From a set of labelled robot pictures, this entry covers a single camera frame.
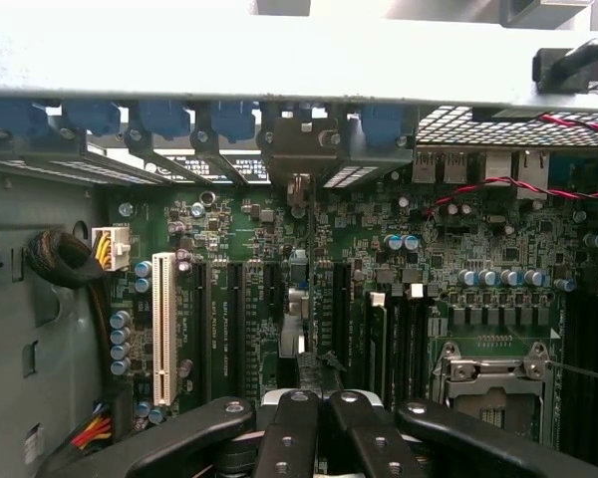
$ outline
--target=red wires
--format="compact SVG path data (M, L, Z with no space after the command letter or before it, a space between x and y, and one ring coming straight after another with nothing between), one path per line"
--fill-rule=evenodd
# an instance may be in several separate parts
M470 186L460 187L459 189L456 189L451 195L442 197L441 199L435 201L435 203L432 205L432 207L438 206L440 204L444 204L446 202L450 202L454 199L455 196L458 196L460 194L465 194L467 192L475 191L477 189L482 188L486 184L490 184L492 182L506 182L508 184L513 184L514 186L517 186L517 187L529 189L530 191L542 192L549 196L560 196L560 197L565 197L567 199L598 199L598 192L596 192L594 194L583 194L581 192L568 192L568 191L561 191L559 189L543 189L541 187L536 187L532 184L528 184L526 182L517 181L508 176L502 176L502 177L489 177L488 179L484 180L483 182L480 182L479 184L473 184Z
M552 122L554 124L560 124L561 126L566 127L586 127L594 132L598 132L598 123L597 122L585 122L585 121L578 121L575 119L562 119L553 117L551 115L542 115L539 117L542 121L545 122Z
M111 438L111 418L96 416L82 433L71 440L71 443L84 450L94 440L109 438Z

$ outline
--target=motherboard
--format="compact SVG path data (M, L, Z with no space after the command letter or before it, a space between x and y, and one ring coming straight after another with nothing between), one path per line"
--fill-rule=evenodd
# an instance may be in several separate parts
M131 244L112 275L112 372L133 382L136 429L220 396L258 403L310 352L388 408L429 396L557 446L551 364L566 297L598 263L598 206L506 183L453 195L480 162L313 183L305 207L269 186L109 191Z

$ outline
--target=green circuit board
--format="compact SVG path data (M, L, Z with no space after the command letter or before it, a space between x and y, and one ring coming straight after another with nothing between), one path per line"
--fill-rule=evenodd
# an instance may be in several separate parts
M550 358L560 361L564 294L555 290L553 281L570 278L577 267L598 261L598 254L582 243L583 235L594 227L593 217L577 224L573 214L578 205L553 198L548 198L540 210L523 210L523 203L515 198L515 188L510 186L461 196L456 203L468 206L467 214L437 214L434 219L425 214L452 190L450 185L411 184L402 179L352 191L319 189L309 198L307 213L300 218L291 214L284 191L263 186L213 189L216 199L201 218L194 218L189 211L205 188L111 191L112 225L129 226L132 237L131 271L114 275L112 305L114 310L133 315L129 376L135 383L136 399L150 399L152 335L150 297L135 291L133 265L149 260L153 253L179 248L188 249L194 262L205 265L207 303L202 313L195 315L192 310L199 285L177 279L177 359L206 360L193 364L193 378L179 381L171 414L233 393L258 402L277 386L283 312L273 310L270 301L264 300L267 264L279 264L281 276L276 277L287 287L304 288L310 295L312 321L307 321L305 330L312 339L309 347L319 354L336 345L333 327L341 315L341 294L349 299L343 326L347 343L344 357L340 357L347 387L378 389L375 376L386 364L378 363L377 355L389 351L394 356L391 369L383 370L379 379L389 382L384 383L383 391L390 390L386 392L390 400L429 394L432 370L447 341L457 344L464 357L477 358L524 357L534 343L541 342ZM118 206L122 203L134 206L133 217L120 215ZM173 239L168 234L167 223L173 220L184 223L183 238ZM501 220L513 227L512 233L501 233ZM390 235L415 236L419 246L391 251L385 243ZM306 250L312 283L290 284L287 251L296 248ZM230 276L236 265L243 277L242 324L229 330L234 313L229 305L234 289ZM458 279L462 270L498 274L503 270L536 270L544 279L540 287L513 290L501 285L464 287ZM408 289L413 282L426 285L428 296L415 310L401 312L409 307ZM369 329L368 324L380 324L368 322L370 292L390 298L396 317L393 329L386 330L387 323L382 329ZM287 294L282 297L287 301ZM471 311L468 319L466 310ZM505 310L514 311L514 318L510 319ZM416 347L405 346L402 341L414 344L415 338L412 331L399 329L398 323L405 317L400 314L416 316L410 320L417 322L417 333L423 337ZM201 334L199 322L204 323L205 340L195 336ZM229 336L236 340L235 331L243 335L243 339L238 338L238 342L243 341L242 349L230 342ZM239 358L232 356L234 351L242 351ZM235 364L238 359L243 364ZM400 361L415 361L413 367L418 371L394 372L403 365ZM204 387L195 379L199 374L204 376ZM557 390L558 373L554 380ZM557 401L557 391L549 399ZM554 441L557 420L556 410Z

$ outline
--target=white pci slot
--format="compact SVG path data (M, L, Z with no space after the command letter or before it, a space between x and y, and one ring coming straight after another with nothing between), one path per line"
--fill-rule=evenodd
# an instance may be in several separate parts
M175 255L152 255L152 389L155 405L169 406L177 395Z

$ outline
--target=power connector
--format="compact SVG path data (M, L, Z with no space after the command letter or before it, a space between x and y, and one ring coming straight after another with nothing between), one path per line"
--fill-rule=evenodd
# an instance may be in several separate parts
M95 247L98 234L109 239L104 257L105 271L119 271L131 264L131 232L128 227L94 227L91 229L92 246Z

